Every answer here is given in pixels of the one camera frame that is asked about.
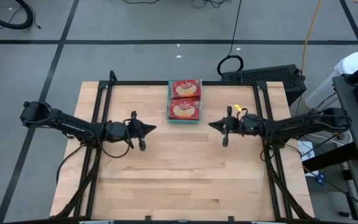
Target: floor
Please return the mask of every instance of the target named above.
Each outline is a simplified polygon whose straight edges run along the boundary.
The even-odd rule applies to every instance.
[[[42,28],[0,30],[0,223],[48,218],[67,141],[56,131],[27,132],[19,120],[24,101],[46,100],[73,113],[81,82],[105,80],[112,69],[119,80],[219,80],[216,65],[229,52],[239,5],[238,0],[219,9],[195,9],[191,0],[26,2]],[[233,46],[244,69],[300,67],[316,3],[244,0]],[[0,18],[8,21],[18,8],[15,1],[0,1]],[[12,23],[24,19],[21,10]],[[340,59],[357,51],[358,3],[323,0],[307,51],[304,97]],[[236,68],[235,62],[223,66]],[[318,218],[342,220],[336,213],[346,208],[326,201],[346,201],[343,196],[311,194]]]

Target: wooden table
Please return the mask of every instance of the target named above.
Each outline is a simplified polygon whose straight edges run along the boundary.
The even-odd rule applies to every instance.
[[[98,82],[84,82],[75,116],[91,121]],[[274,119],[290,117],[282,83],[268,83]],[[263,95],[260,91],[265,114]],[[258,136],[232,134],[222,147],[221,134],[208,126],[226,115],[227,105],[238,104],[256,114],[251,86],[204,86],[203,120],[200,124],[169,124],[165,119],[167,86],[113,86],[108,119],[122,121],[136,110],[138,118],[157,129],[146,136],[147,149],[136,147],[121,159],[102,154],[92,219],[144,220],[274,220],[265,162],[259,154]],[[65,156],[78,147],[68,140]],[[289,145],[297,147],[296,141]],[[120,155],[126,145],[104,143]],[[70,158],[60,174],[51,215],[57,214],[78,188],[85,150]],[[313,216],[311,200],[299,154],[281,150],[289,191]],[[278,190],[281,216],[285,216]],[[83,197],[85,214],[88,193]]]

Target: black metal frame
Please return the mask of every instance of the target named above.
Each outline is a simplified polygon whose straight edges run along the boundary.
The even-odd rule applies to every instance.
[[[111,71],[110,72],[110,80],[99,81],[98,92],[96,94],[96,101],[95,101],[94,110],[93,110],[92,122],[96,122],[98,119],[98,112],[99,112],[100,104],[101,104],[101,96],[102,96],[102,92],[105,88],[107,88],[107,92],[106,92],[106,98],[105,98],[103,115],[102,115],[101,121],[102,122],[107,121],[111,93],[112,93],[112,88],[114,85],[168,85],[168,82],[167,81],[117,81],[116,76]],[[272,108],[270,105],[270,98],[269,98],[269,93],[268,93],[266,82],[243,82],[243,83],[203,82],[203,85],[205,85],[205,86],[223,86],[223,85],[226,85],[226,86],[239,86],[239,85],[240,86],[252,86],[254,89],[255,105],[256,105],[256,109],[257,109],[257,114],[258,114],[258,116],[263,117],[262,105],[261,105],[260,96],[259,96],[259,88],[260,88],[262,90],[262,93],[264,94],[264,101],[265,101],[265,105],[266,105],[267,117],[268,117],[268,119],[273,119],[273,113],[272,113]],[[268,141],[263,140],[262,144],[264,147],[265,157],[266,158],[270,157],[270,153],[268,150],[269,149]],[[84,191],[84,190],[82,190],[82,192],[77,191],[75,196],[73,197],[73,198],[75,198],[76,196],[78,196],[78,194],[80,194],[78,197],[79,199],[78,199],[78,201],[75,205],[75,208],[74,208],[73,217],[68,217],[68,215],[70,214],[71,211],[66,211],[65,215],[63,217],[51,217],[48,220],[32,220],[32,221],[20,222],[20,223],[26,223],[26,224],[78,223],[78,222],[83,222],[83,221],[90,221],[92,209],[93,209],[93,203],[94,203],[94,194],[95,194],[95,190],[96,190],[96,183],[97,183],[97,179],[98,179],[98,172],[96,172],[96,174],[95,173],[88,174],[92,151],[93,151],[93,149],[91,149],[91,148],[86,149],[84,163],[83,163],[82,172],[81,172],[81,178],[80,178],[80,186],[78,187],[79,189],[80,188],[85,189],[85,188],[87,188],[88,184],[90,184],[89,197],[88,197],[88,201],[86,204],[85,216],[80,216],[81,204],[82,204],[82,194]],[[101,149],[96,149],[97,154],[101,153],[99,151],[101,151]],[[95,160],[94,160],[94,164],[97,164],[98,168],[99,168],[100,158],[101,158],[100,156],[95,156]],[[286,186],[283,164],[282,164],[282,160],[281,160],[280,151],[278,149],[275,149],[275,161],[277,164],[277,172],[278,172],[279,178],[282,181],[282,183],[284,184],[284,186]],[[270,160],[268,160],[268,159],[265,160],[265,163],[266,163],[266,168],[268,166],[271,166]],[[85,179],[87,179],[90,175],[93,175],[91,182],[84,185]],[[273,179],[271,178],[271,176],[269,176],[269,175],[268,175],[268,183],[269,183],[270,194],[271,194],[271,198],[272,198],[273,214],[274,214],[276,222],[335,224],[334,222],[321,222],[318,220],[293,219],[292,212],[291,212],[291,206],[285,197],[283,197],[283,201],[284,201],[285,213],[286,213],[287,217],[286,218],[281,217],[280,208],[278,205],[277,192],[276,192],[276,187],[275,187],[276,184],[273,181]],[[151,223],[160,223],[160,224],[172,224],[172,223],[190,223],[190,224],[191,223],[194,223],[194,224],[207,224],[207,223],[208,224],[220,224],[220,223],[227,224],[228,223],[228,224],[235,224],[235,223],[243,223],[243,224],[248,224],[248,223],[252,223],[252,222],[238,222],[238,221],[234,220],[234,217],[228,217],[227,221],[218,221],[218,222],[217,221],[190,221],[190,220],[164,220],[163,221],[163,220],[152,220],[151,216],[146,216],[145,220],[114,220],[114,223],[122,223],[122,224],[128,224],[128,223],[144,223],[144,224],[151,224]]]

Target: food package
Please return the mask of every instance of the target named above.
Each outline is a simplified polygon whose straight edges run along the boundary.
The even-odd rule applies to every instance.
[[[191,98],[199,100],[201,97],[201,80],[172,81],[171,99]]]
[[[169,119],[200,119],[200,101],[171,100],[169,106]]]

